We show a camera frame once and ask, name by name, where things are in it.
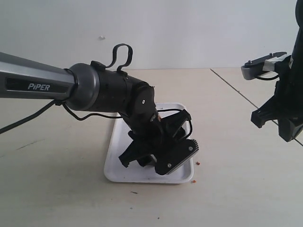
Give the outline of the left grey black robot arm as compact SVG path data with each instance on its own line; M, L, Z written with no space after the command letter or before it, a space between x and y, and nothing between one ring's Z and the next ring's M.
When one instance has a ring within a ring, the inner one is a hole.
M96 61L60 69L1 53L0 96L50 99L71 113L119 113L132 139L119 156L126 167L137 161L141 166L155 165L164 175L190 159L197 149L182 128L191 119L186 110L161 118L151 85L121 70L109 71Z

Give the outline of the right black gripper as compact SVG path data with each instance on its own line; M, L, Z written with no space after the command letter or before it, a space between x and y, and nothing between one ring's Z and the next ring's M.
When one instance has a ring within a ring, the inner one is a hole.
M265 60L265 69L279 76L274 95L251 114L258 127L278 120L279 136L290 142L303 131L303 57L284 55Z

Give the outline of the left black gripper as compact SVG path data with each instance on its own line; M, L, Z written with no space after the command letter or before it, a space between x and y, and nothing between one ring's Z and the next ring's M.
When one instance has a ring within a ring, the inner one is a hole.
M119 156L124 167L133 161L137 161L141 167L155 167L160 153L178 142L190 139L191 133L183 129L185 122L191 123L191 116L185 109L175 109L174 114L162 118L156 106L151 105L121 112L120 115L129 126L128 135L133 140Z

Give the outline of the right grey black robot arm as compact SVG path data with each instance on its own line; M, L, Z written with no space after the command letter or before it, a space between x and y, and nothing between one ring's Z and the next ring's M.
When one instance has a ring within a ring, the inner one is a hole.
M252 79L265 80L262 76L275 72L277 82L274 94L260 108L253 111L251 121L258 127L272 120L278 122L278 134L290 142L303 131L303 2L297 1L295 19L298 33L292 54L276 57L266 55L253 60Z

